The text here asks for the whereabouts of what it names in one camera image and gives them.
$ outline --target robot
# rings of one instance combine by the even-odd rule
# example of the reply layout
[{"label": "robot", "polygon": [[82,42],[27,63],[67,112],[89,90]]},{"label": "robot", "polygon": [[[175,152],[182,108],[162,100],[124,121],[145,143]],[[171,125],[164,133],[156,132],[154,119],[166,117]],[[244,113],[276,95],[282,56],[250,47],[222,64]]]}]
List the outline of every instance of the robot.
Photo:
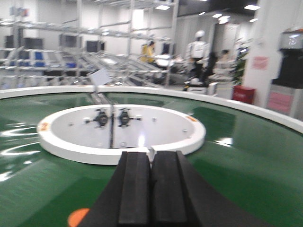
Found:
[{"label": "robot", "polygon": [[201,82],[204,82],[203,68],[207,67],[209,57],[209,44],[201,41],[201,38],[205,35],[203,30],[196,32],[196,41],[187,45],[185,60],[186,68],[191,72],[191,78],[198,78]]}]

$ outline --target yellow jacket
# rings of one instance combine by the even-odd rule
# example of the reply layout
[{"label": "yellow jacket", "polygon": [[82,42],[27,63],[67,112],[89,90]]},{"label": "yellow jacket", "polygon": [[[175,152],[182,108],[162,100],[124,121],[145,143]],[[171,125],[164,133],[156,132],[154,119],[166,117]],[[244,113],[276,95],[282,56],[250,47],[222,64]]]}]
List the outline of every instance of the yellow jacket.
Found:
[{"label": "yellow jacket", "polygon": [[153,62],[154,58],[153,56],[153,47],[148,46],[148,45],[143,45],[141,49],[141,54],[144,55],[143,57],[140,58],[141,61],[144,62]]}]

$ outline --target white helmet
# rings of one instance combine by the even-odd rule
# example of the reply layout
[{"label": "white helmet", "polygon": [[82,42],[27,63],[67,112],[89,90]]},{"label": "white helmet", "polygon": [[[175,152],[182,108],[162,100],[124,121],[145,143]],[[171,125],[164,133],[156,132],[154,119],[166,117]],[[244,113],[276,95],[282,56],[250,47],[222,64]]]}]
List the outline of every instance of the white helmet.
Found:
[{"label": "white helmet", "polygon": [[205,35],[205,31],[199,30],[199,31],[196,32],[195,37],[196,37],[196,38],[201,38],[201,37],[203,37],[204,35]]}]

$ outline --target white circular platform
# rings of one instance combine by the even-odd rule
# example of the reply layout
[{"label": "white circular platform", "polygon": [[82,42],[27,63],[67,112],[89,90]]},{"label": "white circular platform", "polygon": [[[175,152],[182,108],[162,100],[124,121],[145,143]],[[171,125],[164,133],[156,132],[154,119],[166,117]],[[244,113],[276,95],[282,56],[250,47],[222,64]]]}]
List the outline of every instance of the white circular platform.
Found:
[{"label": "white circular platform", "polygon": [[[97,119],[100,112],[102,120]],[[145,152],[150,161],[157,151],[181,150],[186,155],[202,146],[206,134],[203,124],[192,116],[146,105],[67,109],[45,117],[37,130],[40,144],[48,152],[99,165],[117,165],[123,151]]]}]

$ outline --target red container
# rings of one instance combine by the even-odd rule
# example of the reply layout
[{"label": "red container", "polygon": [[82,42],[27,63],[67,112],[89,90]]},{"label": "red container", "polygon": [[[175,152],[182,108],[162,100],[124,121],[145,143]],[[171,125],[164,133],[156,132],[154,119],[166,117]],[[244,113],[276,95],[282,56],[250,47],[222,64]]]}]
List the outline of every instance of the red container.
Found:
[{"label": "red container", "polygon": [[254,88],[237,85],[233,89],[232,99],[252,104],[255,91],[256,90]]}]

